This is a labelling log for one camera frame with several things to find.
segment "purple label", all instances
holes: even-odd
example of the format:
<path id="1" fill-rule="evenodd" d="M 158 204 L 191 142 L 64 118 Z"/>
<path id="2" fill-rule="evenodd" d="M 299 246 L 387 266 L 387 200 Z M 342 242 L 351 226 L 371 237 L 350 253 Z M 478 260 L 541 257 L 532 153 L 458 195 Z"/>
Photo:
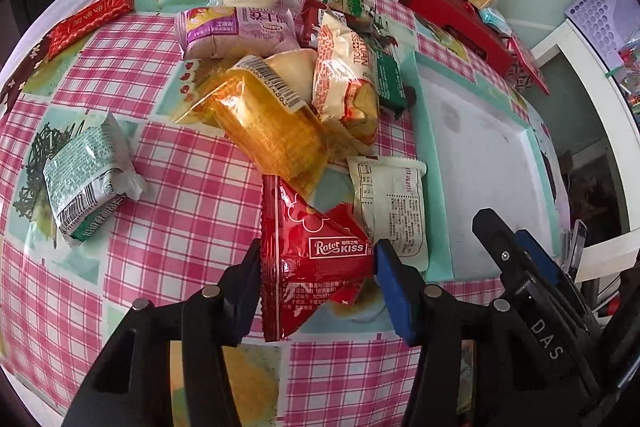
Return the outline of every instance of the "purple label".
<path id="1" fill-rule="evenodd" d="M 218 17 L 190 30 L 187 33 L 187 40 L 193 42 L 216 35 L 238 35 L 238 17 L 236 17 L 235 10 L 233 15 Z"/>

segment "silver green snack package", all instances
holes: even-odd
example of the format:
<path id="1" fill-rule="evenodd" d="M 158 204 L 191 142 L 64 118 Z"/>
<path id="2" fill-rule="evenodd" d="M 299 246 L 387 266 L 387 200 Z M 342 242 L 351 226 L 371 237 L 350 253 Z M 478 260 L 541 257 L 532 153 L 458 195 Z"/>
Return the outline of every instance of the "silver green snack package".
<path id="1" fill-rule="evenodd" d="M 70 245 L 84 243 L 125 197 L 138 201 L 145 189 L 110 113 L 50 159 L 44 178 L 56 225 Z"/>

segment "orange snack package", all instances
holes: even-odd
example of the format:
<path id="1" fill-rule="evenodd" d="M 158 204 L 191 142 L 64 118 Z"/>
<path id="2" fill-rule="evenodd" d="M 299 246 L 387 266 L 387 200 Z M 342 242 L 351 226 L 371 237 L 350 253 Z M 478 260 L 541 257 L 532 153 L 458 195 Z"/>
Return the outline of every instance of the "orange snack package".
<path id="1" fill-rule="evenodd" d="M 330 138 L 331 157 L 370 154 L 378 132 L 375 56 L 331 10 L 322 17 L 313 105 Z"/>
<path id="2" fill-rule="evenodd" d="M 212 112 L 258 171 L 281 176 L 308 198 L 329 156 L 326 135 L 311 108 L 254 55 L 212 82 L 218 87 L 192 110 Z"/>

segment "beige snack package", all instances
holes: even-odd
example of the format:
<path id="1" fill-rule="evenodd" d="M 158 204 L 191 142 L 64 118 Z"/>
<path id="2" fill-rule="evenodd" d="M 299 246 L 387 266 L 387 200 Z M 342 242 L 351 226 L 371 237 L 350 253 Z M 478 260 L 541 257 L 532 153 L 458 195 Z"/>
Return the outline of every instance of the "beige snack package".
<path id="1" fill-rule="evenodd" d="M 371 152 L 378 132 L 376 71 L 375 56 L 364 40 L 326 10 L 312 103 L 329 133 L 334 160 Z"/>
<path id="2" fill-rule="evenodd" d="M 355 188 L 354 211 L 375 245 L 391 241 L 400 261 L 419 271 L 429 267 L 422 178 L 427 165 L 410 158 L 347 158 Z"/>

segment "green snack package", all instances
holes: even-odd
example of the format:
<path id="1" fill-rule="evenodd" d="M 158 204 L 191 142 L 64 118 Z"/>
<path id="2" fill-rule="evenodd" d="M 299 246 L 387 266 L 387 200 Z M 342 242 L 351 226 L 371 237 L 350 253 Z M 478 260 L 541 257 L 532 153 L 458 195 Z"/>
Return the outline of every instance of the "green snack package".
<path id="1" fill-rule="evenodd" d="M 378 65 L 378 96 L 380 105 L 391 111 L 396 118 L 400 118 L 407 108 L 407 100 L 402 89 L 402 78 L 396 60 L 372 46 Z"/>
<path id="2" fill-rule="evenodd" d="M 145 189 L 112 114 L 50 159 L 44 178 L 56 225 L 70 245 L 83 243 L 125 197 L 138 201 Z"/>

